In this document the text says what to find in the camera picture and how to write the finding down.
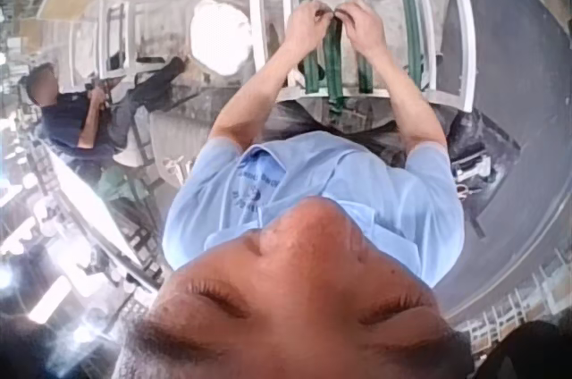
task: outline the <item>hand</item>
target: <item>hand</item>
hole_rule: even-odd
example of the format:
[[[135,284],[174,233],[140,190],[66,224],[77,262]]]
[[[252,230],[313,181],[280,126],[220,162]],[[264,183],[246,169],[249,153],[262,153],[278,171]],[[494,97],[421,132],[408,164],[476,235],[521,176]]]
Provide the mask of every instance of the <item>hand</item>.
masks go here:
[[[105,92],[100,87],[95,87],[88,92],[89,102],[94,105],[101,106],[105,103]]]
[[[379,54],[388,54],[382,18],[364,0],[349,0],[339,5],[335,15],[346,28],[354,49],[371,61]]]
[[[328,5],[319,1],[303,1],[288,20],[282,46],[290,50],[299,62],[320,45],[332,17]]]

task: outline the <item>finger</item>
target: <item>finger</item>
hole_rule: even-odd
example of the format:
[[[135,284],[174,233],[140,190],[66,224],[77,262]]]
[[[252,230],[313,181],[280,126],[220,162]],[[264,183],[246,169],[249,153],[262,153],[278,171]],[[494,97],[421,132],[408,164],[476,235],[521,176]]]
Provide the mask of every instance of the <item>finger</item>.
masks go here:
[[[336,10],[345,11],[354,20],[354,24],[357,18],[364,15],[364,10],[353,1],[346,1],[343,4],[338,5]]]
[[[350,2],[353,2],[354,4],[359,6],[366,13],[370,14],[375,13],[374,9],[371,6],[369,6],[369,4],[364,0],[350,0]]]
[[[333,19],[333,13],[326,13],[317,23],[322,38],[325,36],[325,32],[328,30],[328,27],[330,26],[332,19]]]
[[[321,13],[322,11],[323,10],[318,10],[318,13],[315,14],[315,22],[318,24],[325,23],[327,26],[333,18],[333,12],[332,10],[329,10],[327,13]]]
[[[356,26],[356,22],[351,17],[351,15],[349,15],[348,12],[342,10],[341,8],[336,9],[335,16],[338,17],[341,21],[343,21],[343,24],[349,24],[352,27]]]
[[[312,1],[312,11],[316,18],[322,17],[324,14],[331,13],[332,8],[320,1]]]
[[[335,13],[336,17],[338,17],[341,22],[343,23],[344,27],[346,28],[346,32],[349,36],[353,36],[356,32],[356,25],[354,24],[353,19],[343,10],[336,10]]]

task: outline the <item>person in dark shirt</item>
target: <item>person in dark shirt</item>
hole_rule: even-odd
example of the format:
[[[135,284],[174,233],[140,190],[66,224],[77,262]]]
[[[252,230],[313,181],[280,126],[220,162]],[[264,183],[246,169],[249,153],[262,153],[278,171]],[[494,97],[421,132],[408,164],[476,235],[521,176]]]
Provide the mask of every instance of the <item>person in dark shirt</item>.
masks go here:
[[[29,99],[42,109],[44,130],[52,143],[69,156],[102,160],[126,148],[137,109],[164,98],[171,81],[184,70],[185,63],[174,57],[151,78],[128,91],[109,111],[104,109],[105,93],[99,87],[61,94],[51,63],[34,68],[25,86]]]

